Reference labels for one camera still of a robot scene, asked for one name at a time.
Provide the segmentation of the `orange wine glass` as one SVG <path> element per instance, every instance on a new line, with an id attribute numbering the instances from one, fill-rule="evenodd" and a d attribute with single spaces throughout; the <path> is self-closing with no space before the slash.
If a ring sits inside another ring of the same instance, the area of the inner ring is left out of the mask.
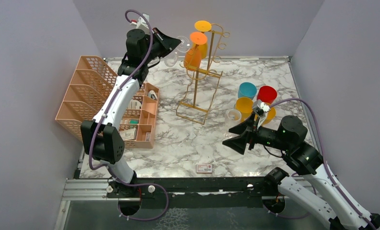
<path id="1" fill-rule="evenodd" d="M 201 60 L 207 56 L 207 36 L 202 32 L 193 32 L 190 34 L 192 48 L 186 53 L 183 65 L 189 70 L 195 70 L 200 67 Z"/>

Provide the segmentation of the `blue wine glass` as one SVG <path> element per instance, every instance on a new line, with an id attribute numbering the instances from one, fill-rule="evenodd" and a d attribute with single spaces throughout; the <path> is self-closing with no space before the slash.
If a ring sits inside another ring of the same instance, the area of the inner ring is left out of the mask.
<path id="1" fill-rule="evenodd" d="M 251 82 L 243 82 L 240 84 L 237 93 L 238 98 L 247 97 L 253 100 L 257 94 L 257 88 Z"/>

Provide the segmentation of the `red wine glass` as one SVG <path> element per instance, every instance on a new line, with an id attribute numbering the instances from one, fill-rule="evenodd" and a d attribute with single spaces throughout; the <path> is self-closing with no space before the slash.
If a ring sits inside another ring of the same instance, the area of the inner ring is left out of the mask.
<path id="1" fill-rule="evenodd" d="M 258 90 L 257 100 L 272 104 L 277 98 L 277 91 L 268 85 L 262 86 Z"/>

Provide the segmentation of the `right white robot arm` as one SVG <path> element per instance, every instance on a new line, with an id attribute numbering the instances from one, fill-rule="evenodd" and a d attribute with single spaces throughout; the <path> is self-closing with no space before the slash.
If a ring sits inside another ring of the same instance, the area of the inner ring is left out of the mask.
<path id="1" fill-rule="evenodd" d="M 283 117 L 277 130 L 257 126 L 251 117 L 229 131 L 236 136 L 224 140 L 223 145 L 239 154 L 253 149 L 255 144 L 280 150 L 286 164 L 320 196 L 301 186 L 279 167 L 265 176 L 263 188 L 266 193 L 279 192 L 291 198 L 329 230 L 376 230 L 380 227 L 380 214 L 370 213 L 356 202 L 323 162 L 319 151 L 305 141 L 308 130 L 297 116 Z"/>

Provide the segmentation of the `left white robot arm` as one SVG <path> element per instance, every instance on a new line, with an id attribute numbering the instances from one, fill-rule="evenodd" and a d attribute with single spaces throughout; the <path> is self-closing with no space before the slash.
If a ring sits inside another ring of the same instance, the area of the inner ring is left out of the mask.
<path id="1" fill-rule="evenodd" d="M 98 113 L 91 120 L 84 120 L 80 126 L 89 167 L 92 170 L 106 167 L 113 179 L 120 183 L 120 192 L 127 197 L 137 192 L 137 183 L 133 181 L 135 171 L 123 158 L 125 143 L 119 134 L 121 120 L 148 75 L 148 63 L 164 58 L 180 44 L 180 39 L 167 36 L 157 28 L 149 34 L 141 29 L 128 31 L 127 52 L 114 88 Z"/>

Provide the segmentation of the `gold wine glass rack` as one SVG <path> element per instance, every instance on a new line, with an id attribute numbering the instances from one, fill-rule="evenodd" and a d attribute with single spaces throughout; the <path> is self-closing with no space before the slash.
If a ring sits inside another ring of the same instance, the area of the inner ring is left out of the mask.
<path id="1" fill-rule="evenodd" d="M 222 39 L 230 37 L 230 33 L 226 32 L 221 25 L 206 20 L 195 22 L 194 28 L 196 32 L 202 32 L 208 38 L 207 56 L 201 60 L 200 67 L 195 70 L 185 68 L 183 65 L 184 60 L 181 62 L 180 66 L 185 69 L 186 75 L 191 79 L 191 82 L 187 85 L 184 96 L 178 102 L 176 115 L 180 118 L 204 125 L 212 108 L 223 75 L 222 71 L 216 71 L 212 68 L 212 65 L 214 63 L 218 64 L 221 61 L 221 57 L 217 55 L 217 51 L 224 50 L 227 47 L 227 44 L 222 42 Z M 197 96 L 201 90 L 199 87 L 200 82 L 210 79 L 216 79 L 217 84 L 214 88 L 209 107 L 205 109 L 200 107 L 197 103 Z"/>

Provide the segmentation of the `small red white card box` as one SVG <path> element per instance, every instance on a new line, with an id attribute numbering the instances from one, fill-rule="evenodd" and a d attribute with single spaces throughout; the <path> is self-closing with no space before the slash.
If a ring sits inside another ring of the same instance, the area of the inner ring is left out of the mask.
<path id="1" fill-rule="evenodd" d="M 196 173 L 212 173 L 213 168 L 210 164 L 198 164 L 196 165 Z"/>

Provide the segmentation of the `peach plastic file organizer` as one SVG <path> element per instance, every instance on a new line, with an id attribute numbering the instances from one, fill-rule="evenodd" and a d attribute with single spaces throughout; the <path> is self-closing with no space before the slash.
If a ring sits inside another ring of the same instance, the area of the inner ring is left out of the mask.
<path id="1" fill-rule="evenodd" d="M 102 108 L 117 78 L 116 72 L 98 56 L 81 56 L 55 120 L 79 141 L 80 125 L 91 120 Z M 127 109 L 119 131 L 135 129 L 134 139 L 126 140 L 127 149 L 151 149 L 154 146 L 159 88 L 145 82 L 133 99 L 140 108 Z"/>

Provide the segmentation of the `black mounting rail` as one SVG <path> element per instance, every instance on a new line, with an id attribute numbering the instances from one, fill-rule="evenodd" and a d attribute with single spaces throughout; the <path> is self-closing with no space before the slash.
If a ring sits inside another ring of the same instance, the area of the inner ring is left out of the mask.
<path id="1" fill-rule="evenodd" d="M 138 178 L 129 187 L 108 181 L 107 198 L 122 209 L 265 207 L 284 210 L 285 197 L 265 177 Z"/>

